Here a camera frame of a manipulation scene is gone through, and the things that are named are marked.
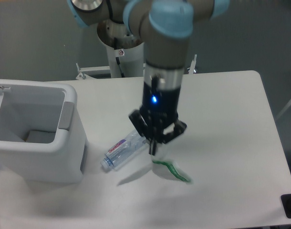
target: bottle cap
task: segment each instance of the bottle cap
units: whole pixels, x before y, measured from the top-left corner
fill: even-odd
[[[104,170],[107,170],[107,171],[111,170],[111,166],[108,164],[108,162],[106,161],[106,159],[103,159],[101,161],[101,165],[102,165],[102,167],[103,167]]]

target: light blue joint cap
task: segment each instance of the light blue joint cap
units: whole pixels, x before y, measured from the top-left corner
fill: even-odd
[[[230,0],[215,0],[211,18],[215,18],[224,13],[229,7]]]
[[[140,0],[129,0],[129,3],[125,6],[125,10],[123,11],[123,23],[125,24],[127,30],[130,31],[130,33],[132,33],[129,26],[130,14],[138,2],[140,2]]]
[[[86,28],[88,27],[88,25],[80,18],[80,16],[78,15],[78,13],[75,11],[75,8],[73,7],[71,0],[67,0],[67,4],[71,10],[71,13],[73,13],[73,16],[75,18],[75,21],[78,23],[78,25],[81,28]]]
[[[193,7],[187,2],[155,1],[149,19],[157,32],[170,38],[187,38],[193,31]]]

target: black cable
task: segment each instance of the black cable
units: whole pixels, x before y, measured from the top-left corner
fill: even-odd
[[[117,38],[114,38],[114,50],[117,49],[117,43],[118,43],[118,39]],[[116,62],[117,62],[117,65],[119,67],[119,71],[120,71],[120,74],[121,74],[121,78],[125,78],[125,74],[123,73],[123,70],[122,70],[121,65],[120,65],[119,57],[116,57]]]
[[[113,14],[113,8],[112,8],[110,0],[106,0],[106,4],[107,4],[108,12],[109,12],[109,18],[112,19],[114,14]]]

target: black object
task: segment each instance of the black object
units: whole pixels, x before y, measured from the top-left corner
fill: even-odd
[[[291,194],[285,194],[281,196],[281,201],[285,211],[285,215],[291,219]]]
[[[178,119],[177,103],[180,88],[160,91],[158,77],[152,78],[152,87],[144,83],[142,106],[134,110],[129,118],[140,136],[150,142],[150,154],[155,155],[157,143],[166,144],[181,135],[187,125]],[[172,132],[164,134],[164,130],[174,124]]]

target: white plastic bin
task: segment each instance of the white plastic bin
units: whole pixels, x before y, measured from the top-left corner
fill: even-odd
[[[79,182],[87,138],[75,89],[16,80],[0,85],[0,162],[26,179]]]

